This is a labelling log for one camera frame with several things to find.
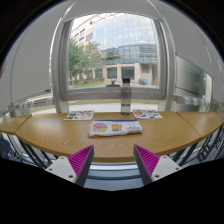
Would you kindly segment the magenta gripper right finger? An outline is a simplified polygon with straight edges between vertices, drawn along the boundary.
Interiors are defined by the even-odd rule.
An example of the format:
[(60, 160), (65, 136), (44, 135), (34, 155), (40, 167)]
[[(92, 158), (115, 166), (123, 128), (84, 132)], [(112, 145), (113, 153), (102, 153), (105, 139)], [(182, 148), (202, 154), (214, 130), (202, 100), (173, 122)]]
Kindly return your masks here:
[(181, 169), (167, 155), (158, 156), (138, 145), (134, 145), (133, 154), (144, 185), (155, 182)]

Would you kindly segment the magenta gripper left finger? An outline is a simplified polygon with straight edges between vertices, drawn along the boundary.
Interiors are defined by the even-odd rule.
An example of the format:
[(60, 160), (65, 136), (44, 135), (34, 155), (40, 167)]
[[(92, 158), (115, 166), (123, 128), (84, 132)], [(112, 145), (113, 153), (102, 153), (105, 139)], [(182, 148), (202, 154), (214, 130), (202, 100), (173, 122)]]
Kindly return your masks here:
[(47, 168), (47, 171), (83, 187), (93, 157), (94, 146), (90, 145), (69, 157), (60, 156)]

